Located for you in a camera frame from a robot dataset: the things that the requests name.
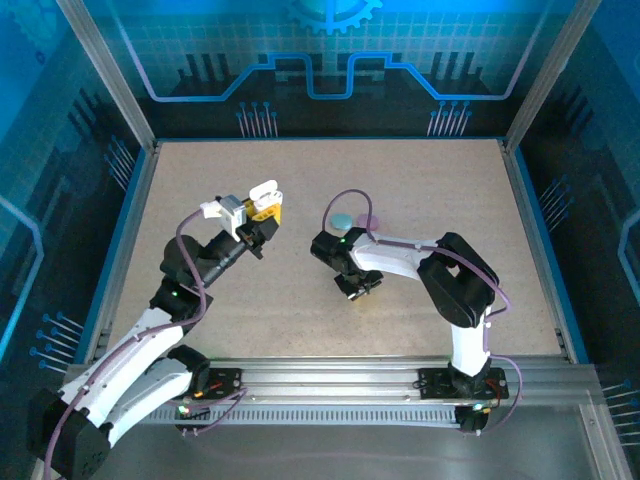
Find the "robotic arm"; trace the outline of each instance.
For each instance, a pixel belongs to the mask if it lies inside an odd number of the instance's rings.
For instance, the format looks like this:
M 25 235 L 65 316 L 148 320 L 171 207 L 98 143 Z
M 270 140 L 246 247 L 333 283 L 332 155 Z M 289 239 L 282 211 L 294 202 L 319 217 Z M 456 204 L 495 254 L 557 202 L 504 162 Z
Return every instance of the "robotic arm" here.
M 204 217 L 217 218 L 223 227 L 206 246 L 182 236 L 205 288 L 246 251 L 262 258 L 263 245 L 280 225 L 281 206 L 282 193 L 273 180 L 252 189 L 243 202 L 229 195 L 201 205 Z M 56 425 L 73 405 L 51 461 L 67 480 L 89 478 L 122 435 L 157 407 L 209 390 L 209 360 L 204 355 L 181 345 L 159 358 L 193 326 L 178 322 L 200 308 L 195 279 L 175 238 L 165 247 L 160 269 L 165 273 L 160 288 L 127 335 L 79 378 L 57 393 L 41 390 L 29 403 L 28 449 L 41 459 Z M 207 308 L 212 301 L 207 295 Z M 149 329 L 155 333 L 143 335 Z M 81 390 L 85 394 L 77 401 Z
M 382 272 L 421 281 L 440 315 L 451 324 L 453 356 L 448 370 L 453 391 L 457 397 L 474 398 L 476 392 L 484 391 L 491 365 L 484 348 L 484 319 L 495 293 L 461 262 L 433 250 L 463 257 L 496 285 L 497 275 L 456 233 L 428 241 L 373 237 L 355 227 L 343 237 L 322 231 L 311 244 L 311 254 L 338 272 L 334 280 L 352 301 L 379 286 Z

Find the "enclosure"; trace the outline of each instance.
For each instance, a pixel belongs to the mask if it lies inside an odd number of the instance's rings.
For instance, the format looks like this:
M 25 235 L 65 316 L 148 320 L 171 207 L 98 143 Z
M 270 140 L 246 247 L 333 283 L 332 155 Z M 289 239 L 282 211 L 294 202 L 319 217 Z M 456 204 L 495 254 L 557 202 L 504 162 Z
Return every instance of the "enclosure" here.
M 28 399 L 136 323 L 178 223 L 274 178 L 282 226 L 185 337 L 245 372 L 249 413 L 192 440 L 151 416 L 95 478 L 637 478 L 639 20 L 631 0 L 0 2 L 0 476 L 41 475 Z M 491 351 L 524 378 L 502 433 L 353 421 L 419 411 L 408 378 L 446 365 L 451 329 L 418 283 L 348 302 L 309 254 L 349 188 L 378 233 L 456 232 L 496 271 L 514 309 Z

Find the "metal floor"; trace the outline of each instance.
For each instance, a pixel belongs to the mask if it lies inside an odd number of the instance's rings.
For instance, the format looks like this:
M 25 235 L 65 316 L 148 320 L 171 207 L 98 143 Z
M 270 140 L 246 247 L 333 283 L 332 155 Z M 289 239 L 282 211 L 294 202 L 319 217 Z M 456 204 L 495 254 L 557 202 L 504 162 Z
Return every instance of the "metal floor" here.
M 522 407 L 486 437 L 426 427 L 134 427 L 93 480 L 598 478 L 579 412 Z

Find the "cable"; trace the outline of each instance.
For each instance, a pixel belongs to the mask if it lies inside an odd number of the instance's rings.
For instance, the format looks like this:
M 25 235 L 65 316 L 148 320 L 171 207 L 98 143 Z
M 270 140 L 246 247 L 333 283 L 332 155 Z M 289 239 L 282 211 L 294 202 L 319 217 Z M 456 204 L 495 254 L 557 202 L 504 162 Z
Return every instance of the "cable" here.
M 451 252 L 451 251 L 449 251 L 449 250 L 447 250 L 445 248 L 441 248 L 441 247 L 432 247 L 432 246 L 429 246 L 429 245 L 417 246 L 417 245 L 414 245 L 414 244 L 411 244 L 411 243 L 407 243 L 407 242 L 397 242 L 397 241 L 393 241 L 393 240 L 385 240 L 385 239 L 381 239 L 381 238 L 376 238 L 373 235 L 373 233 L 371 232 L 371 218 L 373 217 L 373 201 L 371 200 L 371 197 L 367 194 L 367 192 L 365 192 L 364 190 L 360 190 L 360 189 L 357 189 L 357 188 L 350 188 L 348 190 L 344 190 L 343 192 L 340 192 L 335 197 L 333 197 L 333 200 L 331 200 L 331 202 L 329 202 L 329 205 L 327 205 L 327 208 L 324 211 L 324 215 L 322 216 L 322 231 L 323 232 L 326 231 L 327 217 L 329 216 L 329 211 L 331 210 L 331 207 L 333 207 L 333 205 L 336 203 L 336 201 L 340 197 L 342 197 L 344 195 L 347 195 L 348 193 L 358 193 L 358 194 L 362 195 L 365 198 L 365 200 L 367 201 L 367 205 L 368 205 L 369 211 L 367 212 L 367 225 L 366 225 L 365 229 L 366 229 L 367 236 L 371 239 L 372 242 L 375 242 L 376 244 L 380 244 L 380 245 L 388 245 L 390 247 L 400 247 L 400 248 L 410 248 L 410 249 L 416 249 L 417 248 L 420 251 L 439 253 L 439 254 L 444 255 L 446 257 L 450 257 L 450 258 L 454 259 L 455 261 L 457 261 L 458 263 L 464 265 L 466 268 L 471 270 L 473 273 L 475 273 L 478 277 L 480 277 L 487 284 L 487 286 L 489 286 L 489 288 L 491 288 L 495 293 L 497 293 L 500 296 L 500 298 L 502 298 L 502 301 L 504 302 L 504 307 L 489 313 L 489 315 L 487 315 L 485 317 L 485 322 L 486 322 L 486 320 L 488 320 L 491 317 L 495 317 L 496 315 L 500 315 L 501 313 L 507 313 L 512 309 L 511 300 L 509 300 L 509 297 L 507 296 L 507 294 L 504 293 L 504 291 L 498 286 L 498 284 L 496 282 L 494 282 L 493 279 L 491 279 L 480 268 L 475 266 L 473 263 L 471 263 L 466 258 L 461 257 L 457 253 Z M 489 333 L 488 333 L 489 325 L 490 324 L 485 323 L 485 329 L 484 329 L 484 332 L 483 332 L 483 347 L 484 347 L 484 351 L 485 352 L 487 352 L 489 350 Z M 486 434 L 488 432 L 494 431 L 497 428 L 501 427 L 502 425 L 504 425 L 506 423 L 506 421 L 511 417 L 511 415 L 513 415 L 513 412 L 515 411 L 516 407 L 518 406 L 518 403 L 520 402 L 520 397 L 521 397 L 521 393 L 522 393 L 522 384 L 523 384 L 522 371 L 520 370 L 520 367 L 518 367 L 518 364 L 515 361 L 513 361 L 509 357 L 505 357 L 505 356 L 502 356 L 502 355 L 490 355 L 490 358 L 496 359 L 496 360 L 504 360 L 504 361 L 510 363 L 513 366 L 513 368 L 515 369 L 516 373 L 518 374 L 518 394 L 516 395 L 515 399 L 513 400 L 513 404 L 511 405 L 511 408 L 506 413 L 504 418 L 502 418 L 498 423 L 496 423 L 495 425 L 491 426 L 490 428 L 488 428 L 488 429 L 485 428 L 483 430 L 482 434 Z
M 247 394 L 247 389 L 246 388 L 241 388 L 240 390 L 238 390 L 237 392 L 233 392 L 229 395 L 227 395 L 226 397 L 223 398 L 219 398 L 218 400 L 215 400 L 213 402 L 209 402 L 209 403 L 202 403 L 200 405 L 197 405 L 196 408 L 202 408 L 202 407 L 213 407 L 215 405 L 218 405 L 219 403 L 225 401 L 225 400 L 229 400 L 232 397 L 237 396 L 238 398 L 236 399 L 235 402 L 233 402 L 233 404 L 222 414 L 222 416 L 220 416 L 219 418 L 217 418 L 213 423 L 207 425 L 206 427 L 203 428 L 193 428 L 193 430 L 187 430 L 186 428 L 182 429 L 182 436 L 186 437 L 187 434 L 189 435 L 193 435 L 194 437 L 197 437 L 198 435 L 200 435 L 201 433 L 206 433 L 209 430 L 213 430 L 215 427 L 217 427 L 225 418 L 227 418 L 229 416 L 229 414 L 235 410 L 237 408 L 237 406 L 240 404 L 240 402 L 242 401 L 242 399 L 244 398 L 244 396 Z
M 125 342 L 123 342 L 120 346 L 115 348 L 112 352 L 110 352 L 106 357 L 102 359 L 102 362 L 100 363 L 100 365 L 89 376 L 85 384 L 78 389 L 78 393 L 73 398 L 73 400 L 69 402 L 69 406 L 66 408 L 66 410 L 58 420 L 58 423 L 56 424 L 55 428 L 53 429 L 53 433 L 51 434 L 51 439 L 49 440 L 49 445 L 47 446 L 47 452 L 44 458 L 44 480 L 51 480 L 51 461 L 53 459 L 53 452 L 55 450 L 56 444 L 58 443 L 58 439 L 60 438 L 60 433 L 62 432 L 62 428 L 64 427 L 64 424 L 66 423 L 67 419 L 69 418 L 69 416 L 71 415 L 75 407 L 80 403 L 80 401 L 82 400 L 82 397 L 84 397 L 87 393 L 89 393 L 91 387 L 93 386 L 97 378 L 109 366 L 109 364 L 115 358 L 117 358 L 118 355 L 121 352 L 123 352 L 126 348 L 128 348 L 133 343 L 140 342 L 144 337 L 157 334 L 168 328 L 187 327 L 189 325 L 198 323 L 202 319 L 202 317 L 204 317 L 204 314 L 207 311 L 207 297 L 204 289 L 204 284 L 202 282 L 202 278 L 200 277 L 200 274 L 198 273 L 198 269 L 196 268 L 195 263 L 193 263 L 193 260 L 191 259 L 191 256 L 187 252 L 187 249 L 184 245 L 184 241 L 182 240 L 182 230 L 184 229 L 184 227 L 189 222 L 194 220 L 196 217 L 199 217 L 200 215 L 202 215 L 202 210 L 198 209 L 195 212 L 193 212 L 191 215 L 189 215 L 187 218 L 185 218 L 182 222 L 180 222 L 180 224 L 176 228 L 176 243 L 178 244 L 180 253 L 182 253 L 182 256 L 184 257 L 184 260 L 187 263 L 187 266 L 189 267 L 189 271 L 191 272 L 191 275 L 193 276 L 196 282 L 196 286 L 198 288 L 198 295 L 200 296 L 200 308 L 198 309 L 198 312 L 189 319 L 182 320 L 176 323 L 171 323 L 168 325 L 160 325 L 158 327 L 149 328 L 148 330 L 145 330 L 144 332 L 138 334 L 137 336 L 129 337 Z

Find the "glass wall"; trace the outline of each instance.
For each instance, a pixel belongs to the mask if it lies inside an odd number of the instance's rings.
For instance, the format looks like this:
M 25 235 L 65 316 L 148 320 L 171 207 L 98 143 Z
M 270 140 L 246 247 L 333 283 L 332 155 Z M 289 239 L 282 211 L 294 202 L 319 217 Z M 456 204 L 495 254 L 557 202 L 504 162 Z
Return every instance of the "glass wall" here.
M 72 361 L 140 148 L 52 1 L 0 2 L 0 105 L 0 477 L 18 479 L 28 399 Z
M 637 2 L 603 0 L 522 143 L 590 360 L 605 386 L 629 380 L 633 389 L 640 388 L 639 23 Z M 637 447 L 628 451 L 640 465 Z
M 156 136 L 500 136 L 573 0 L 89 0 Z

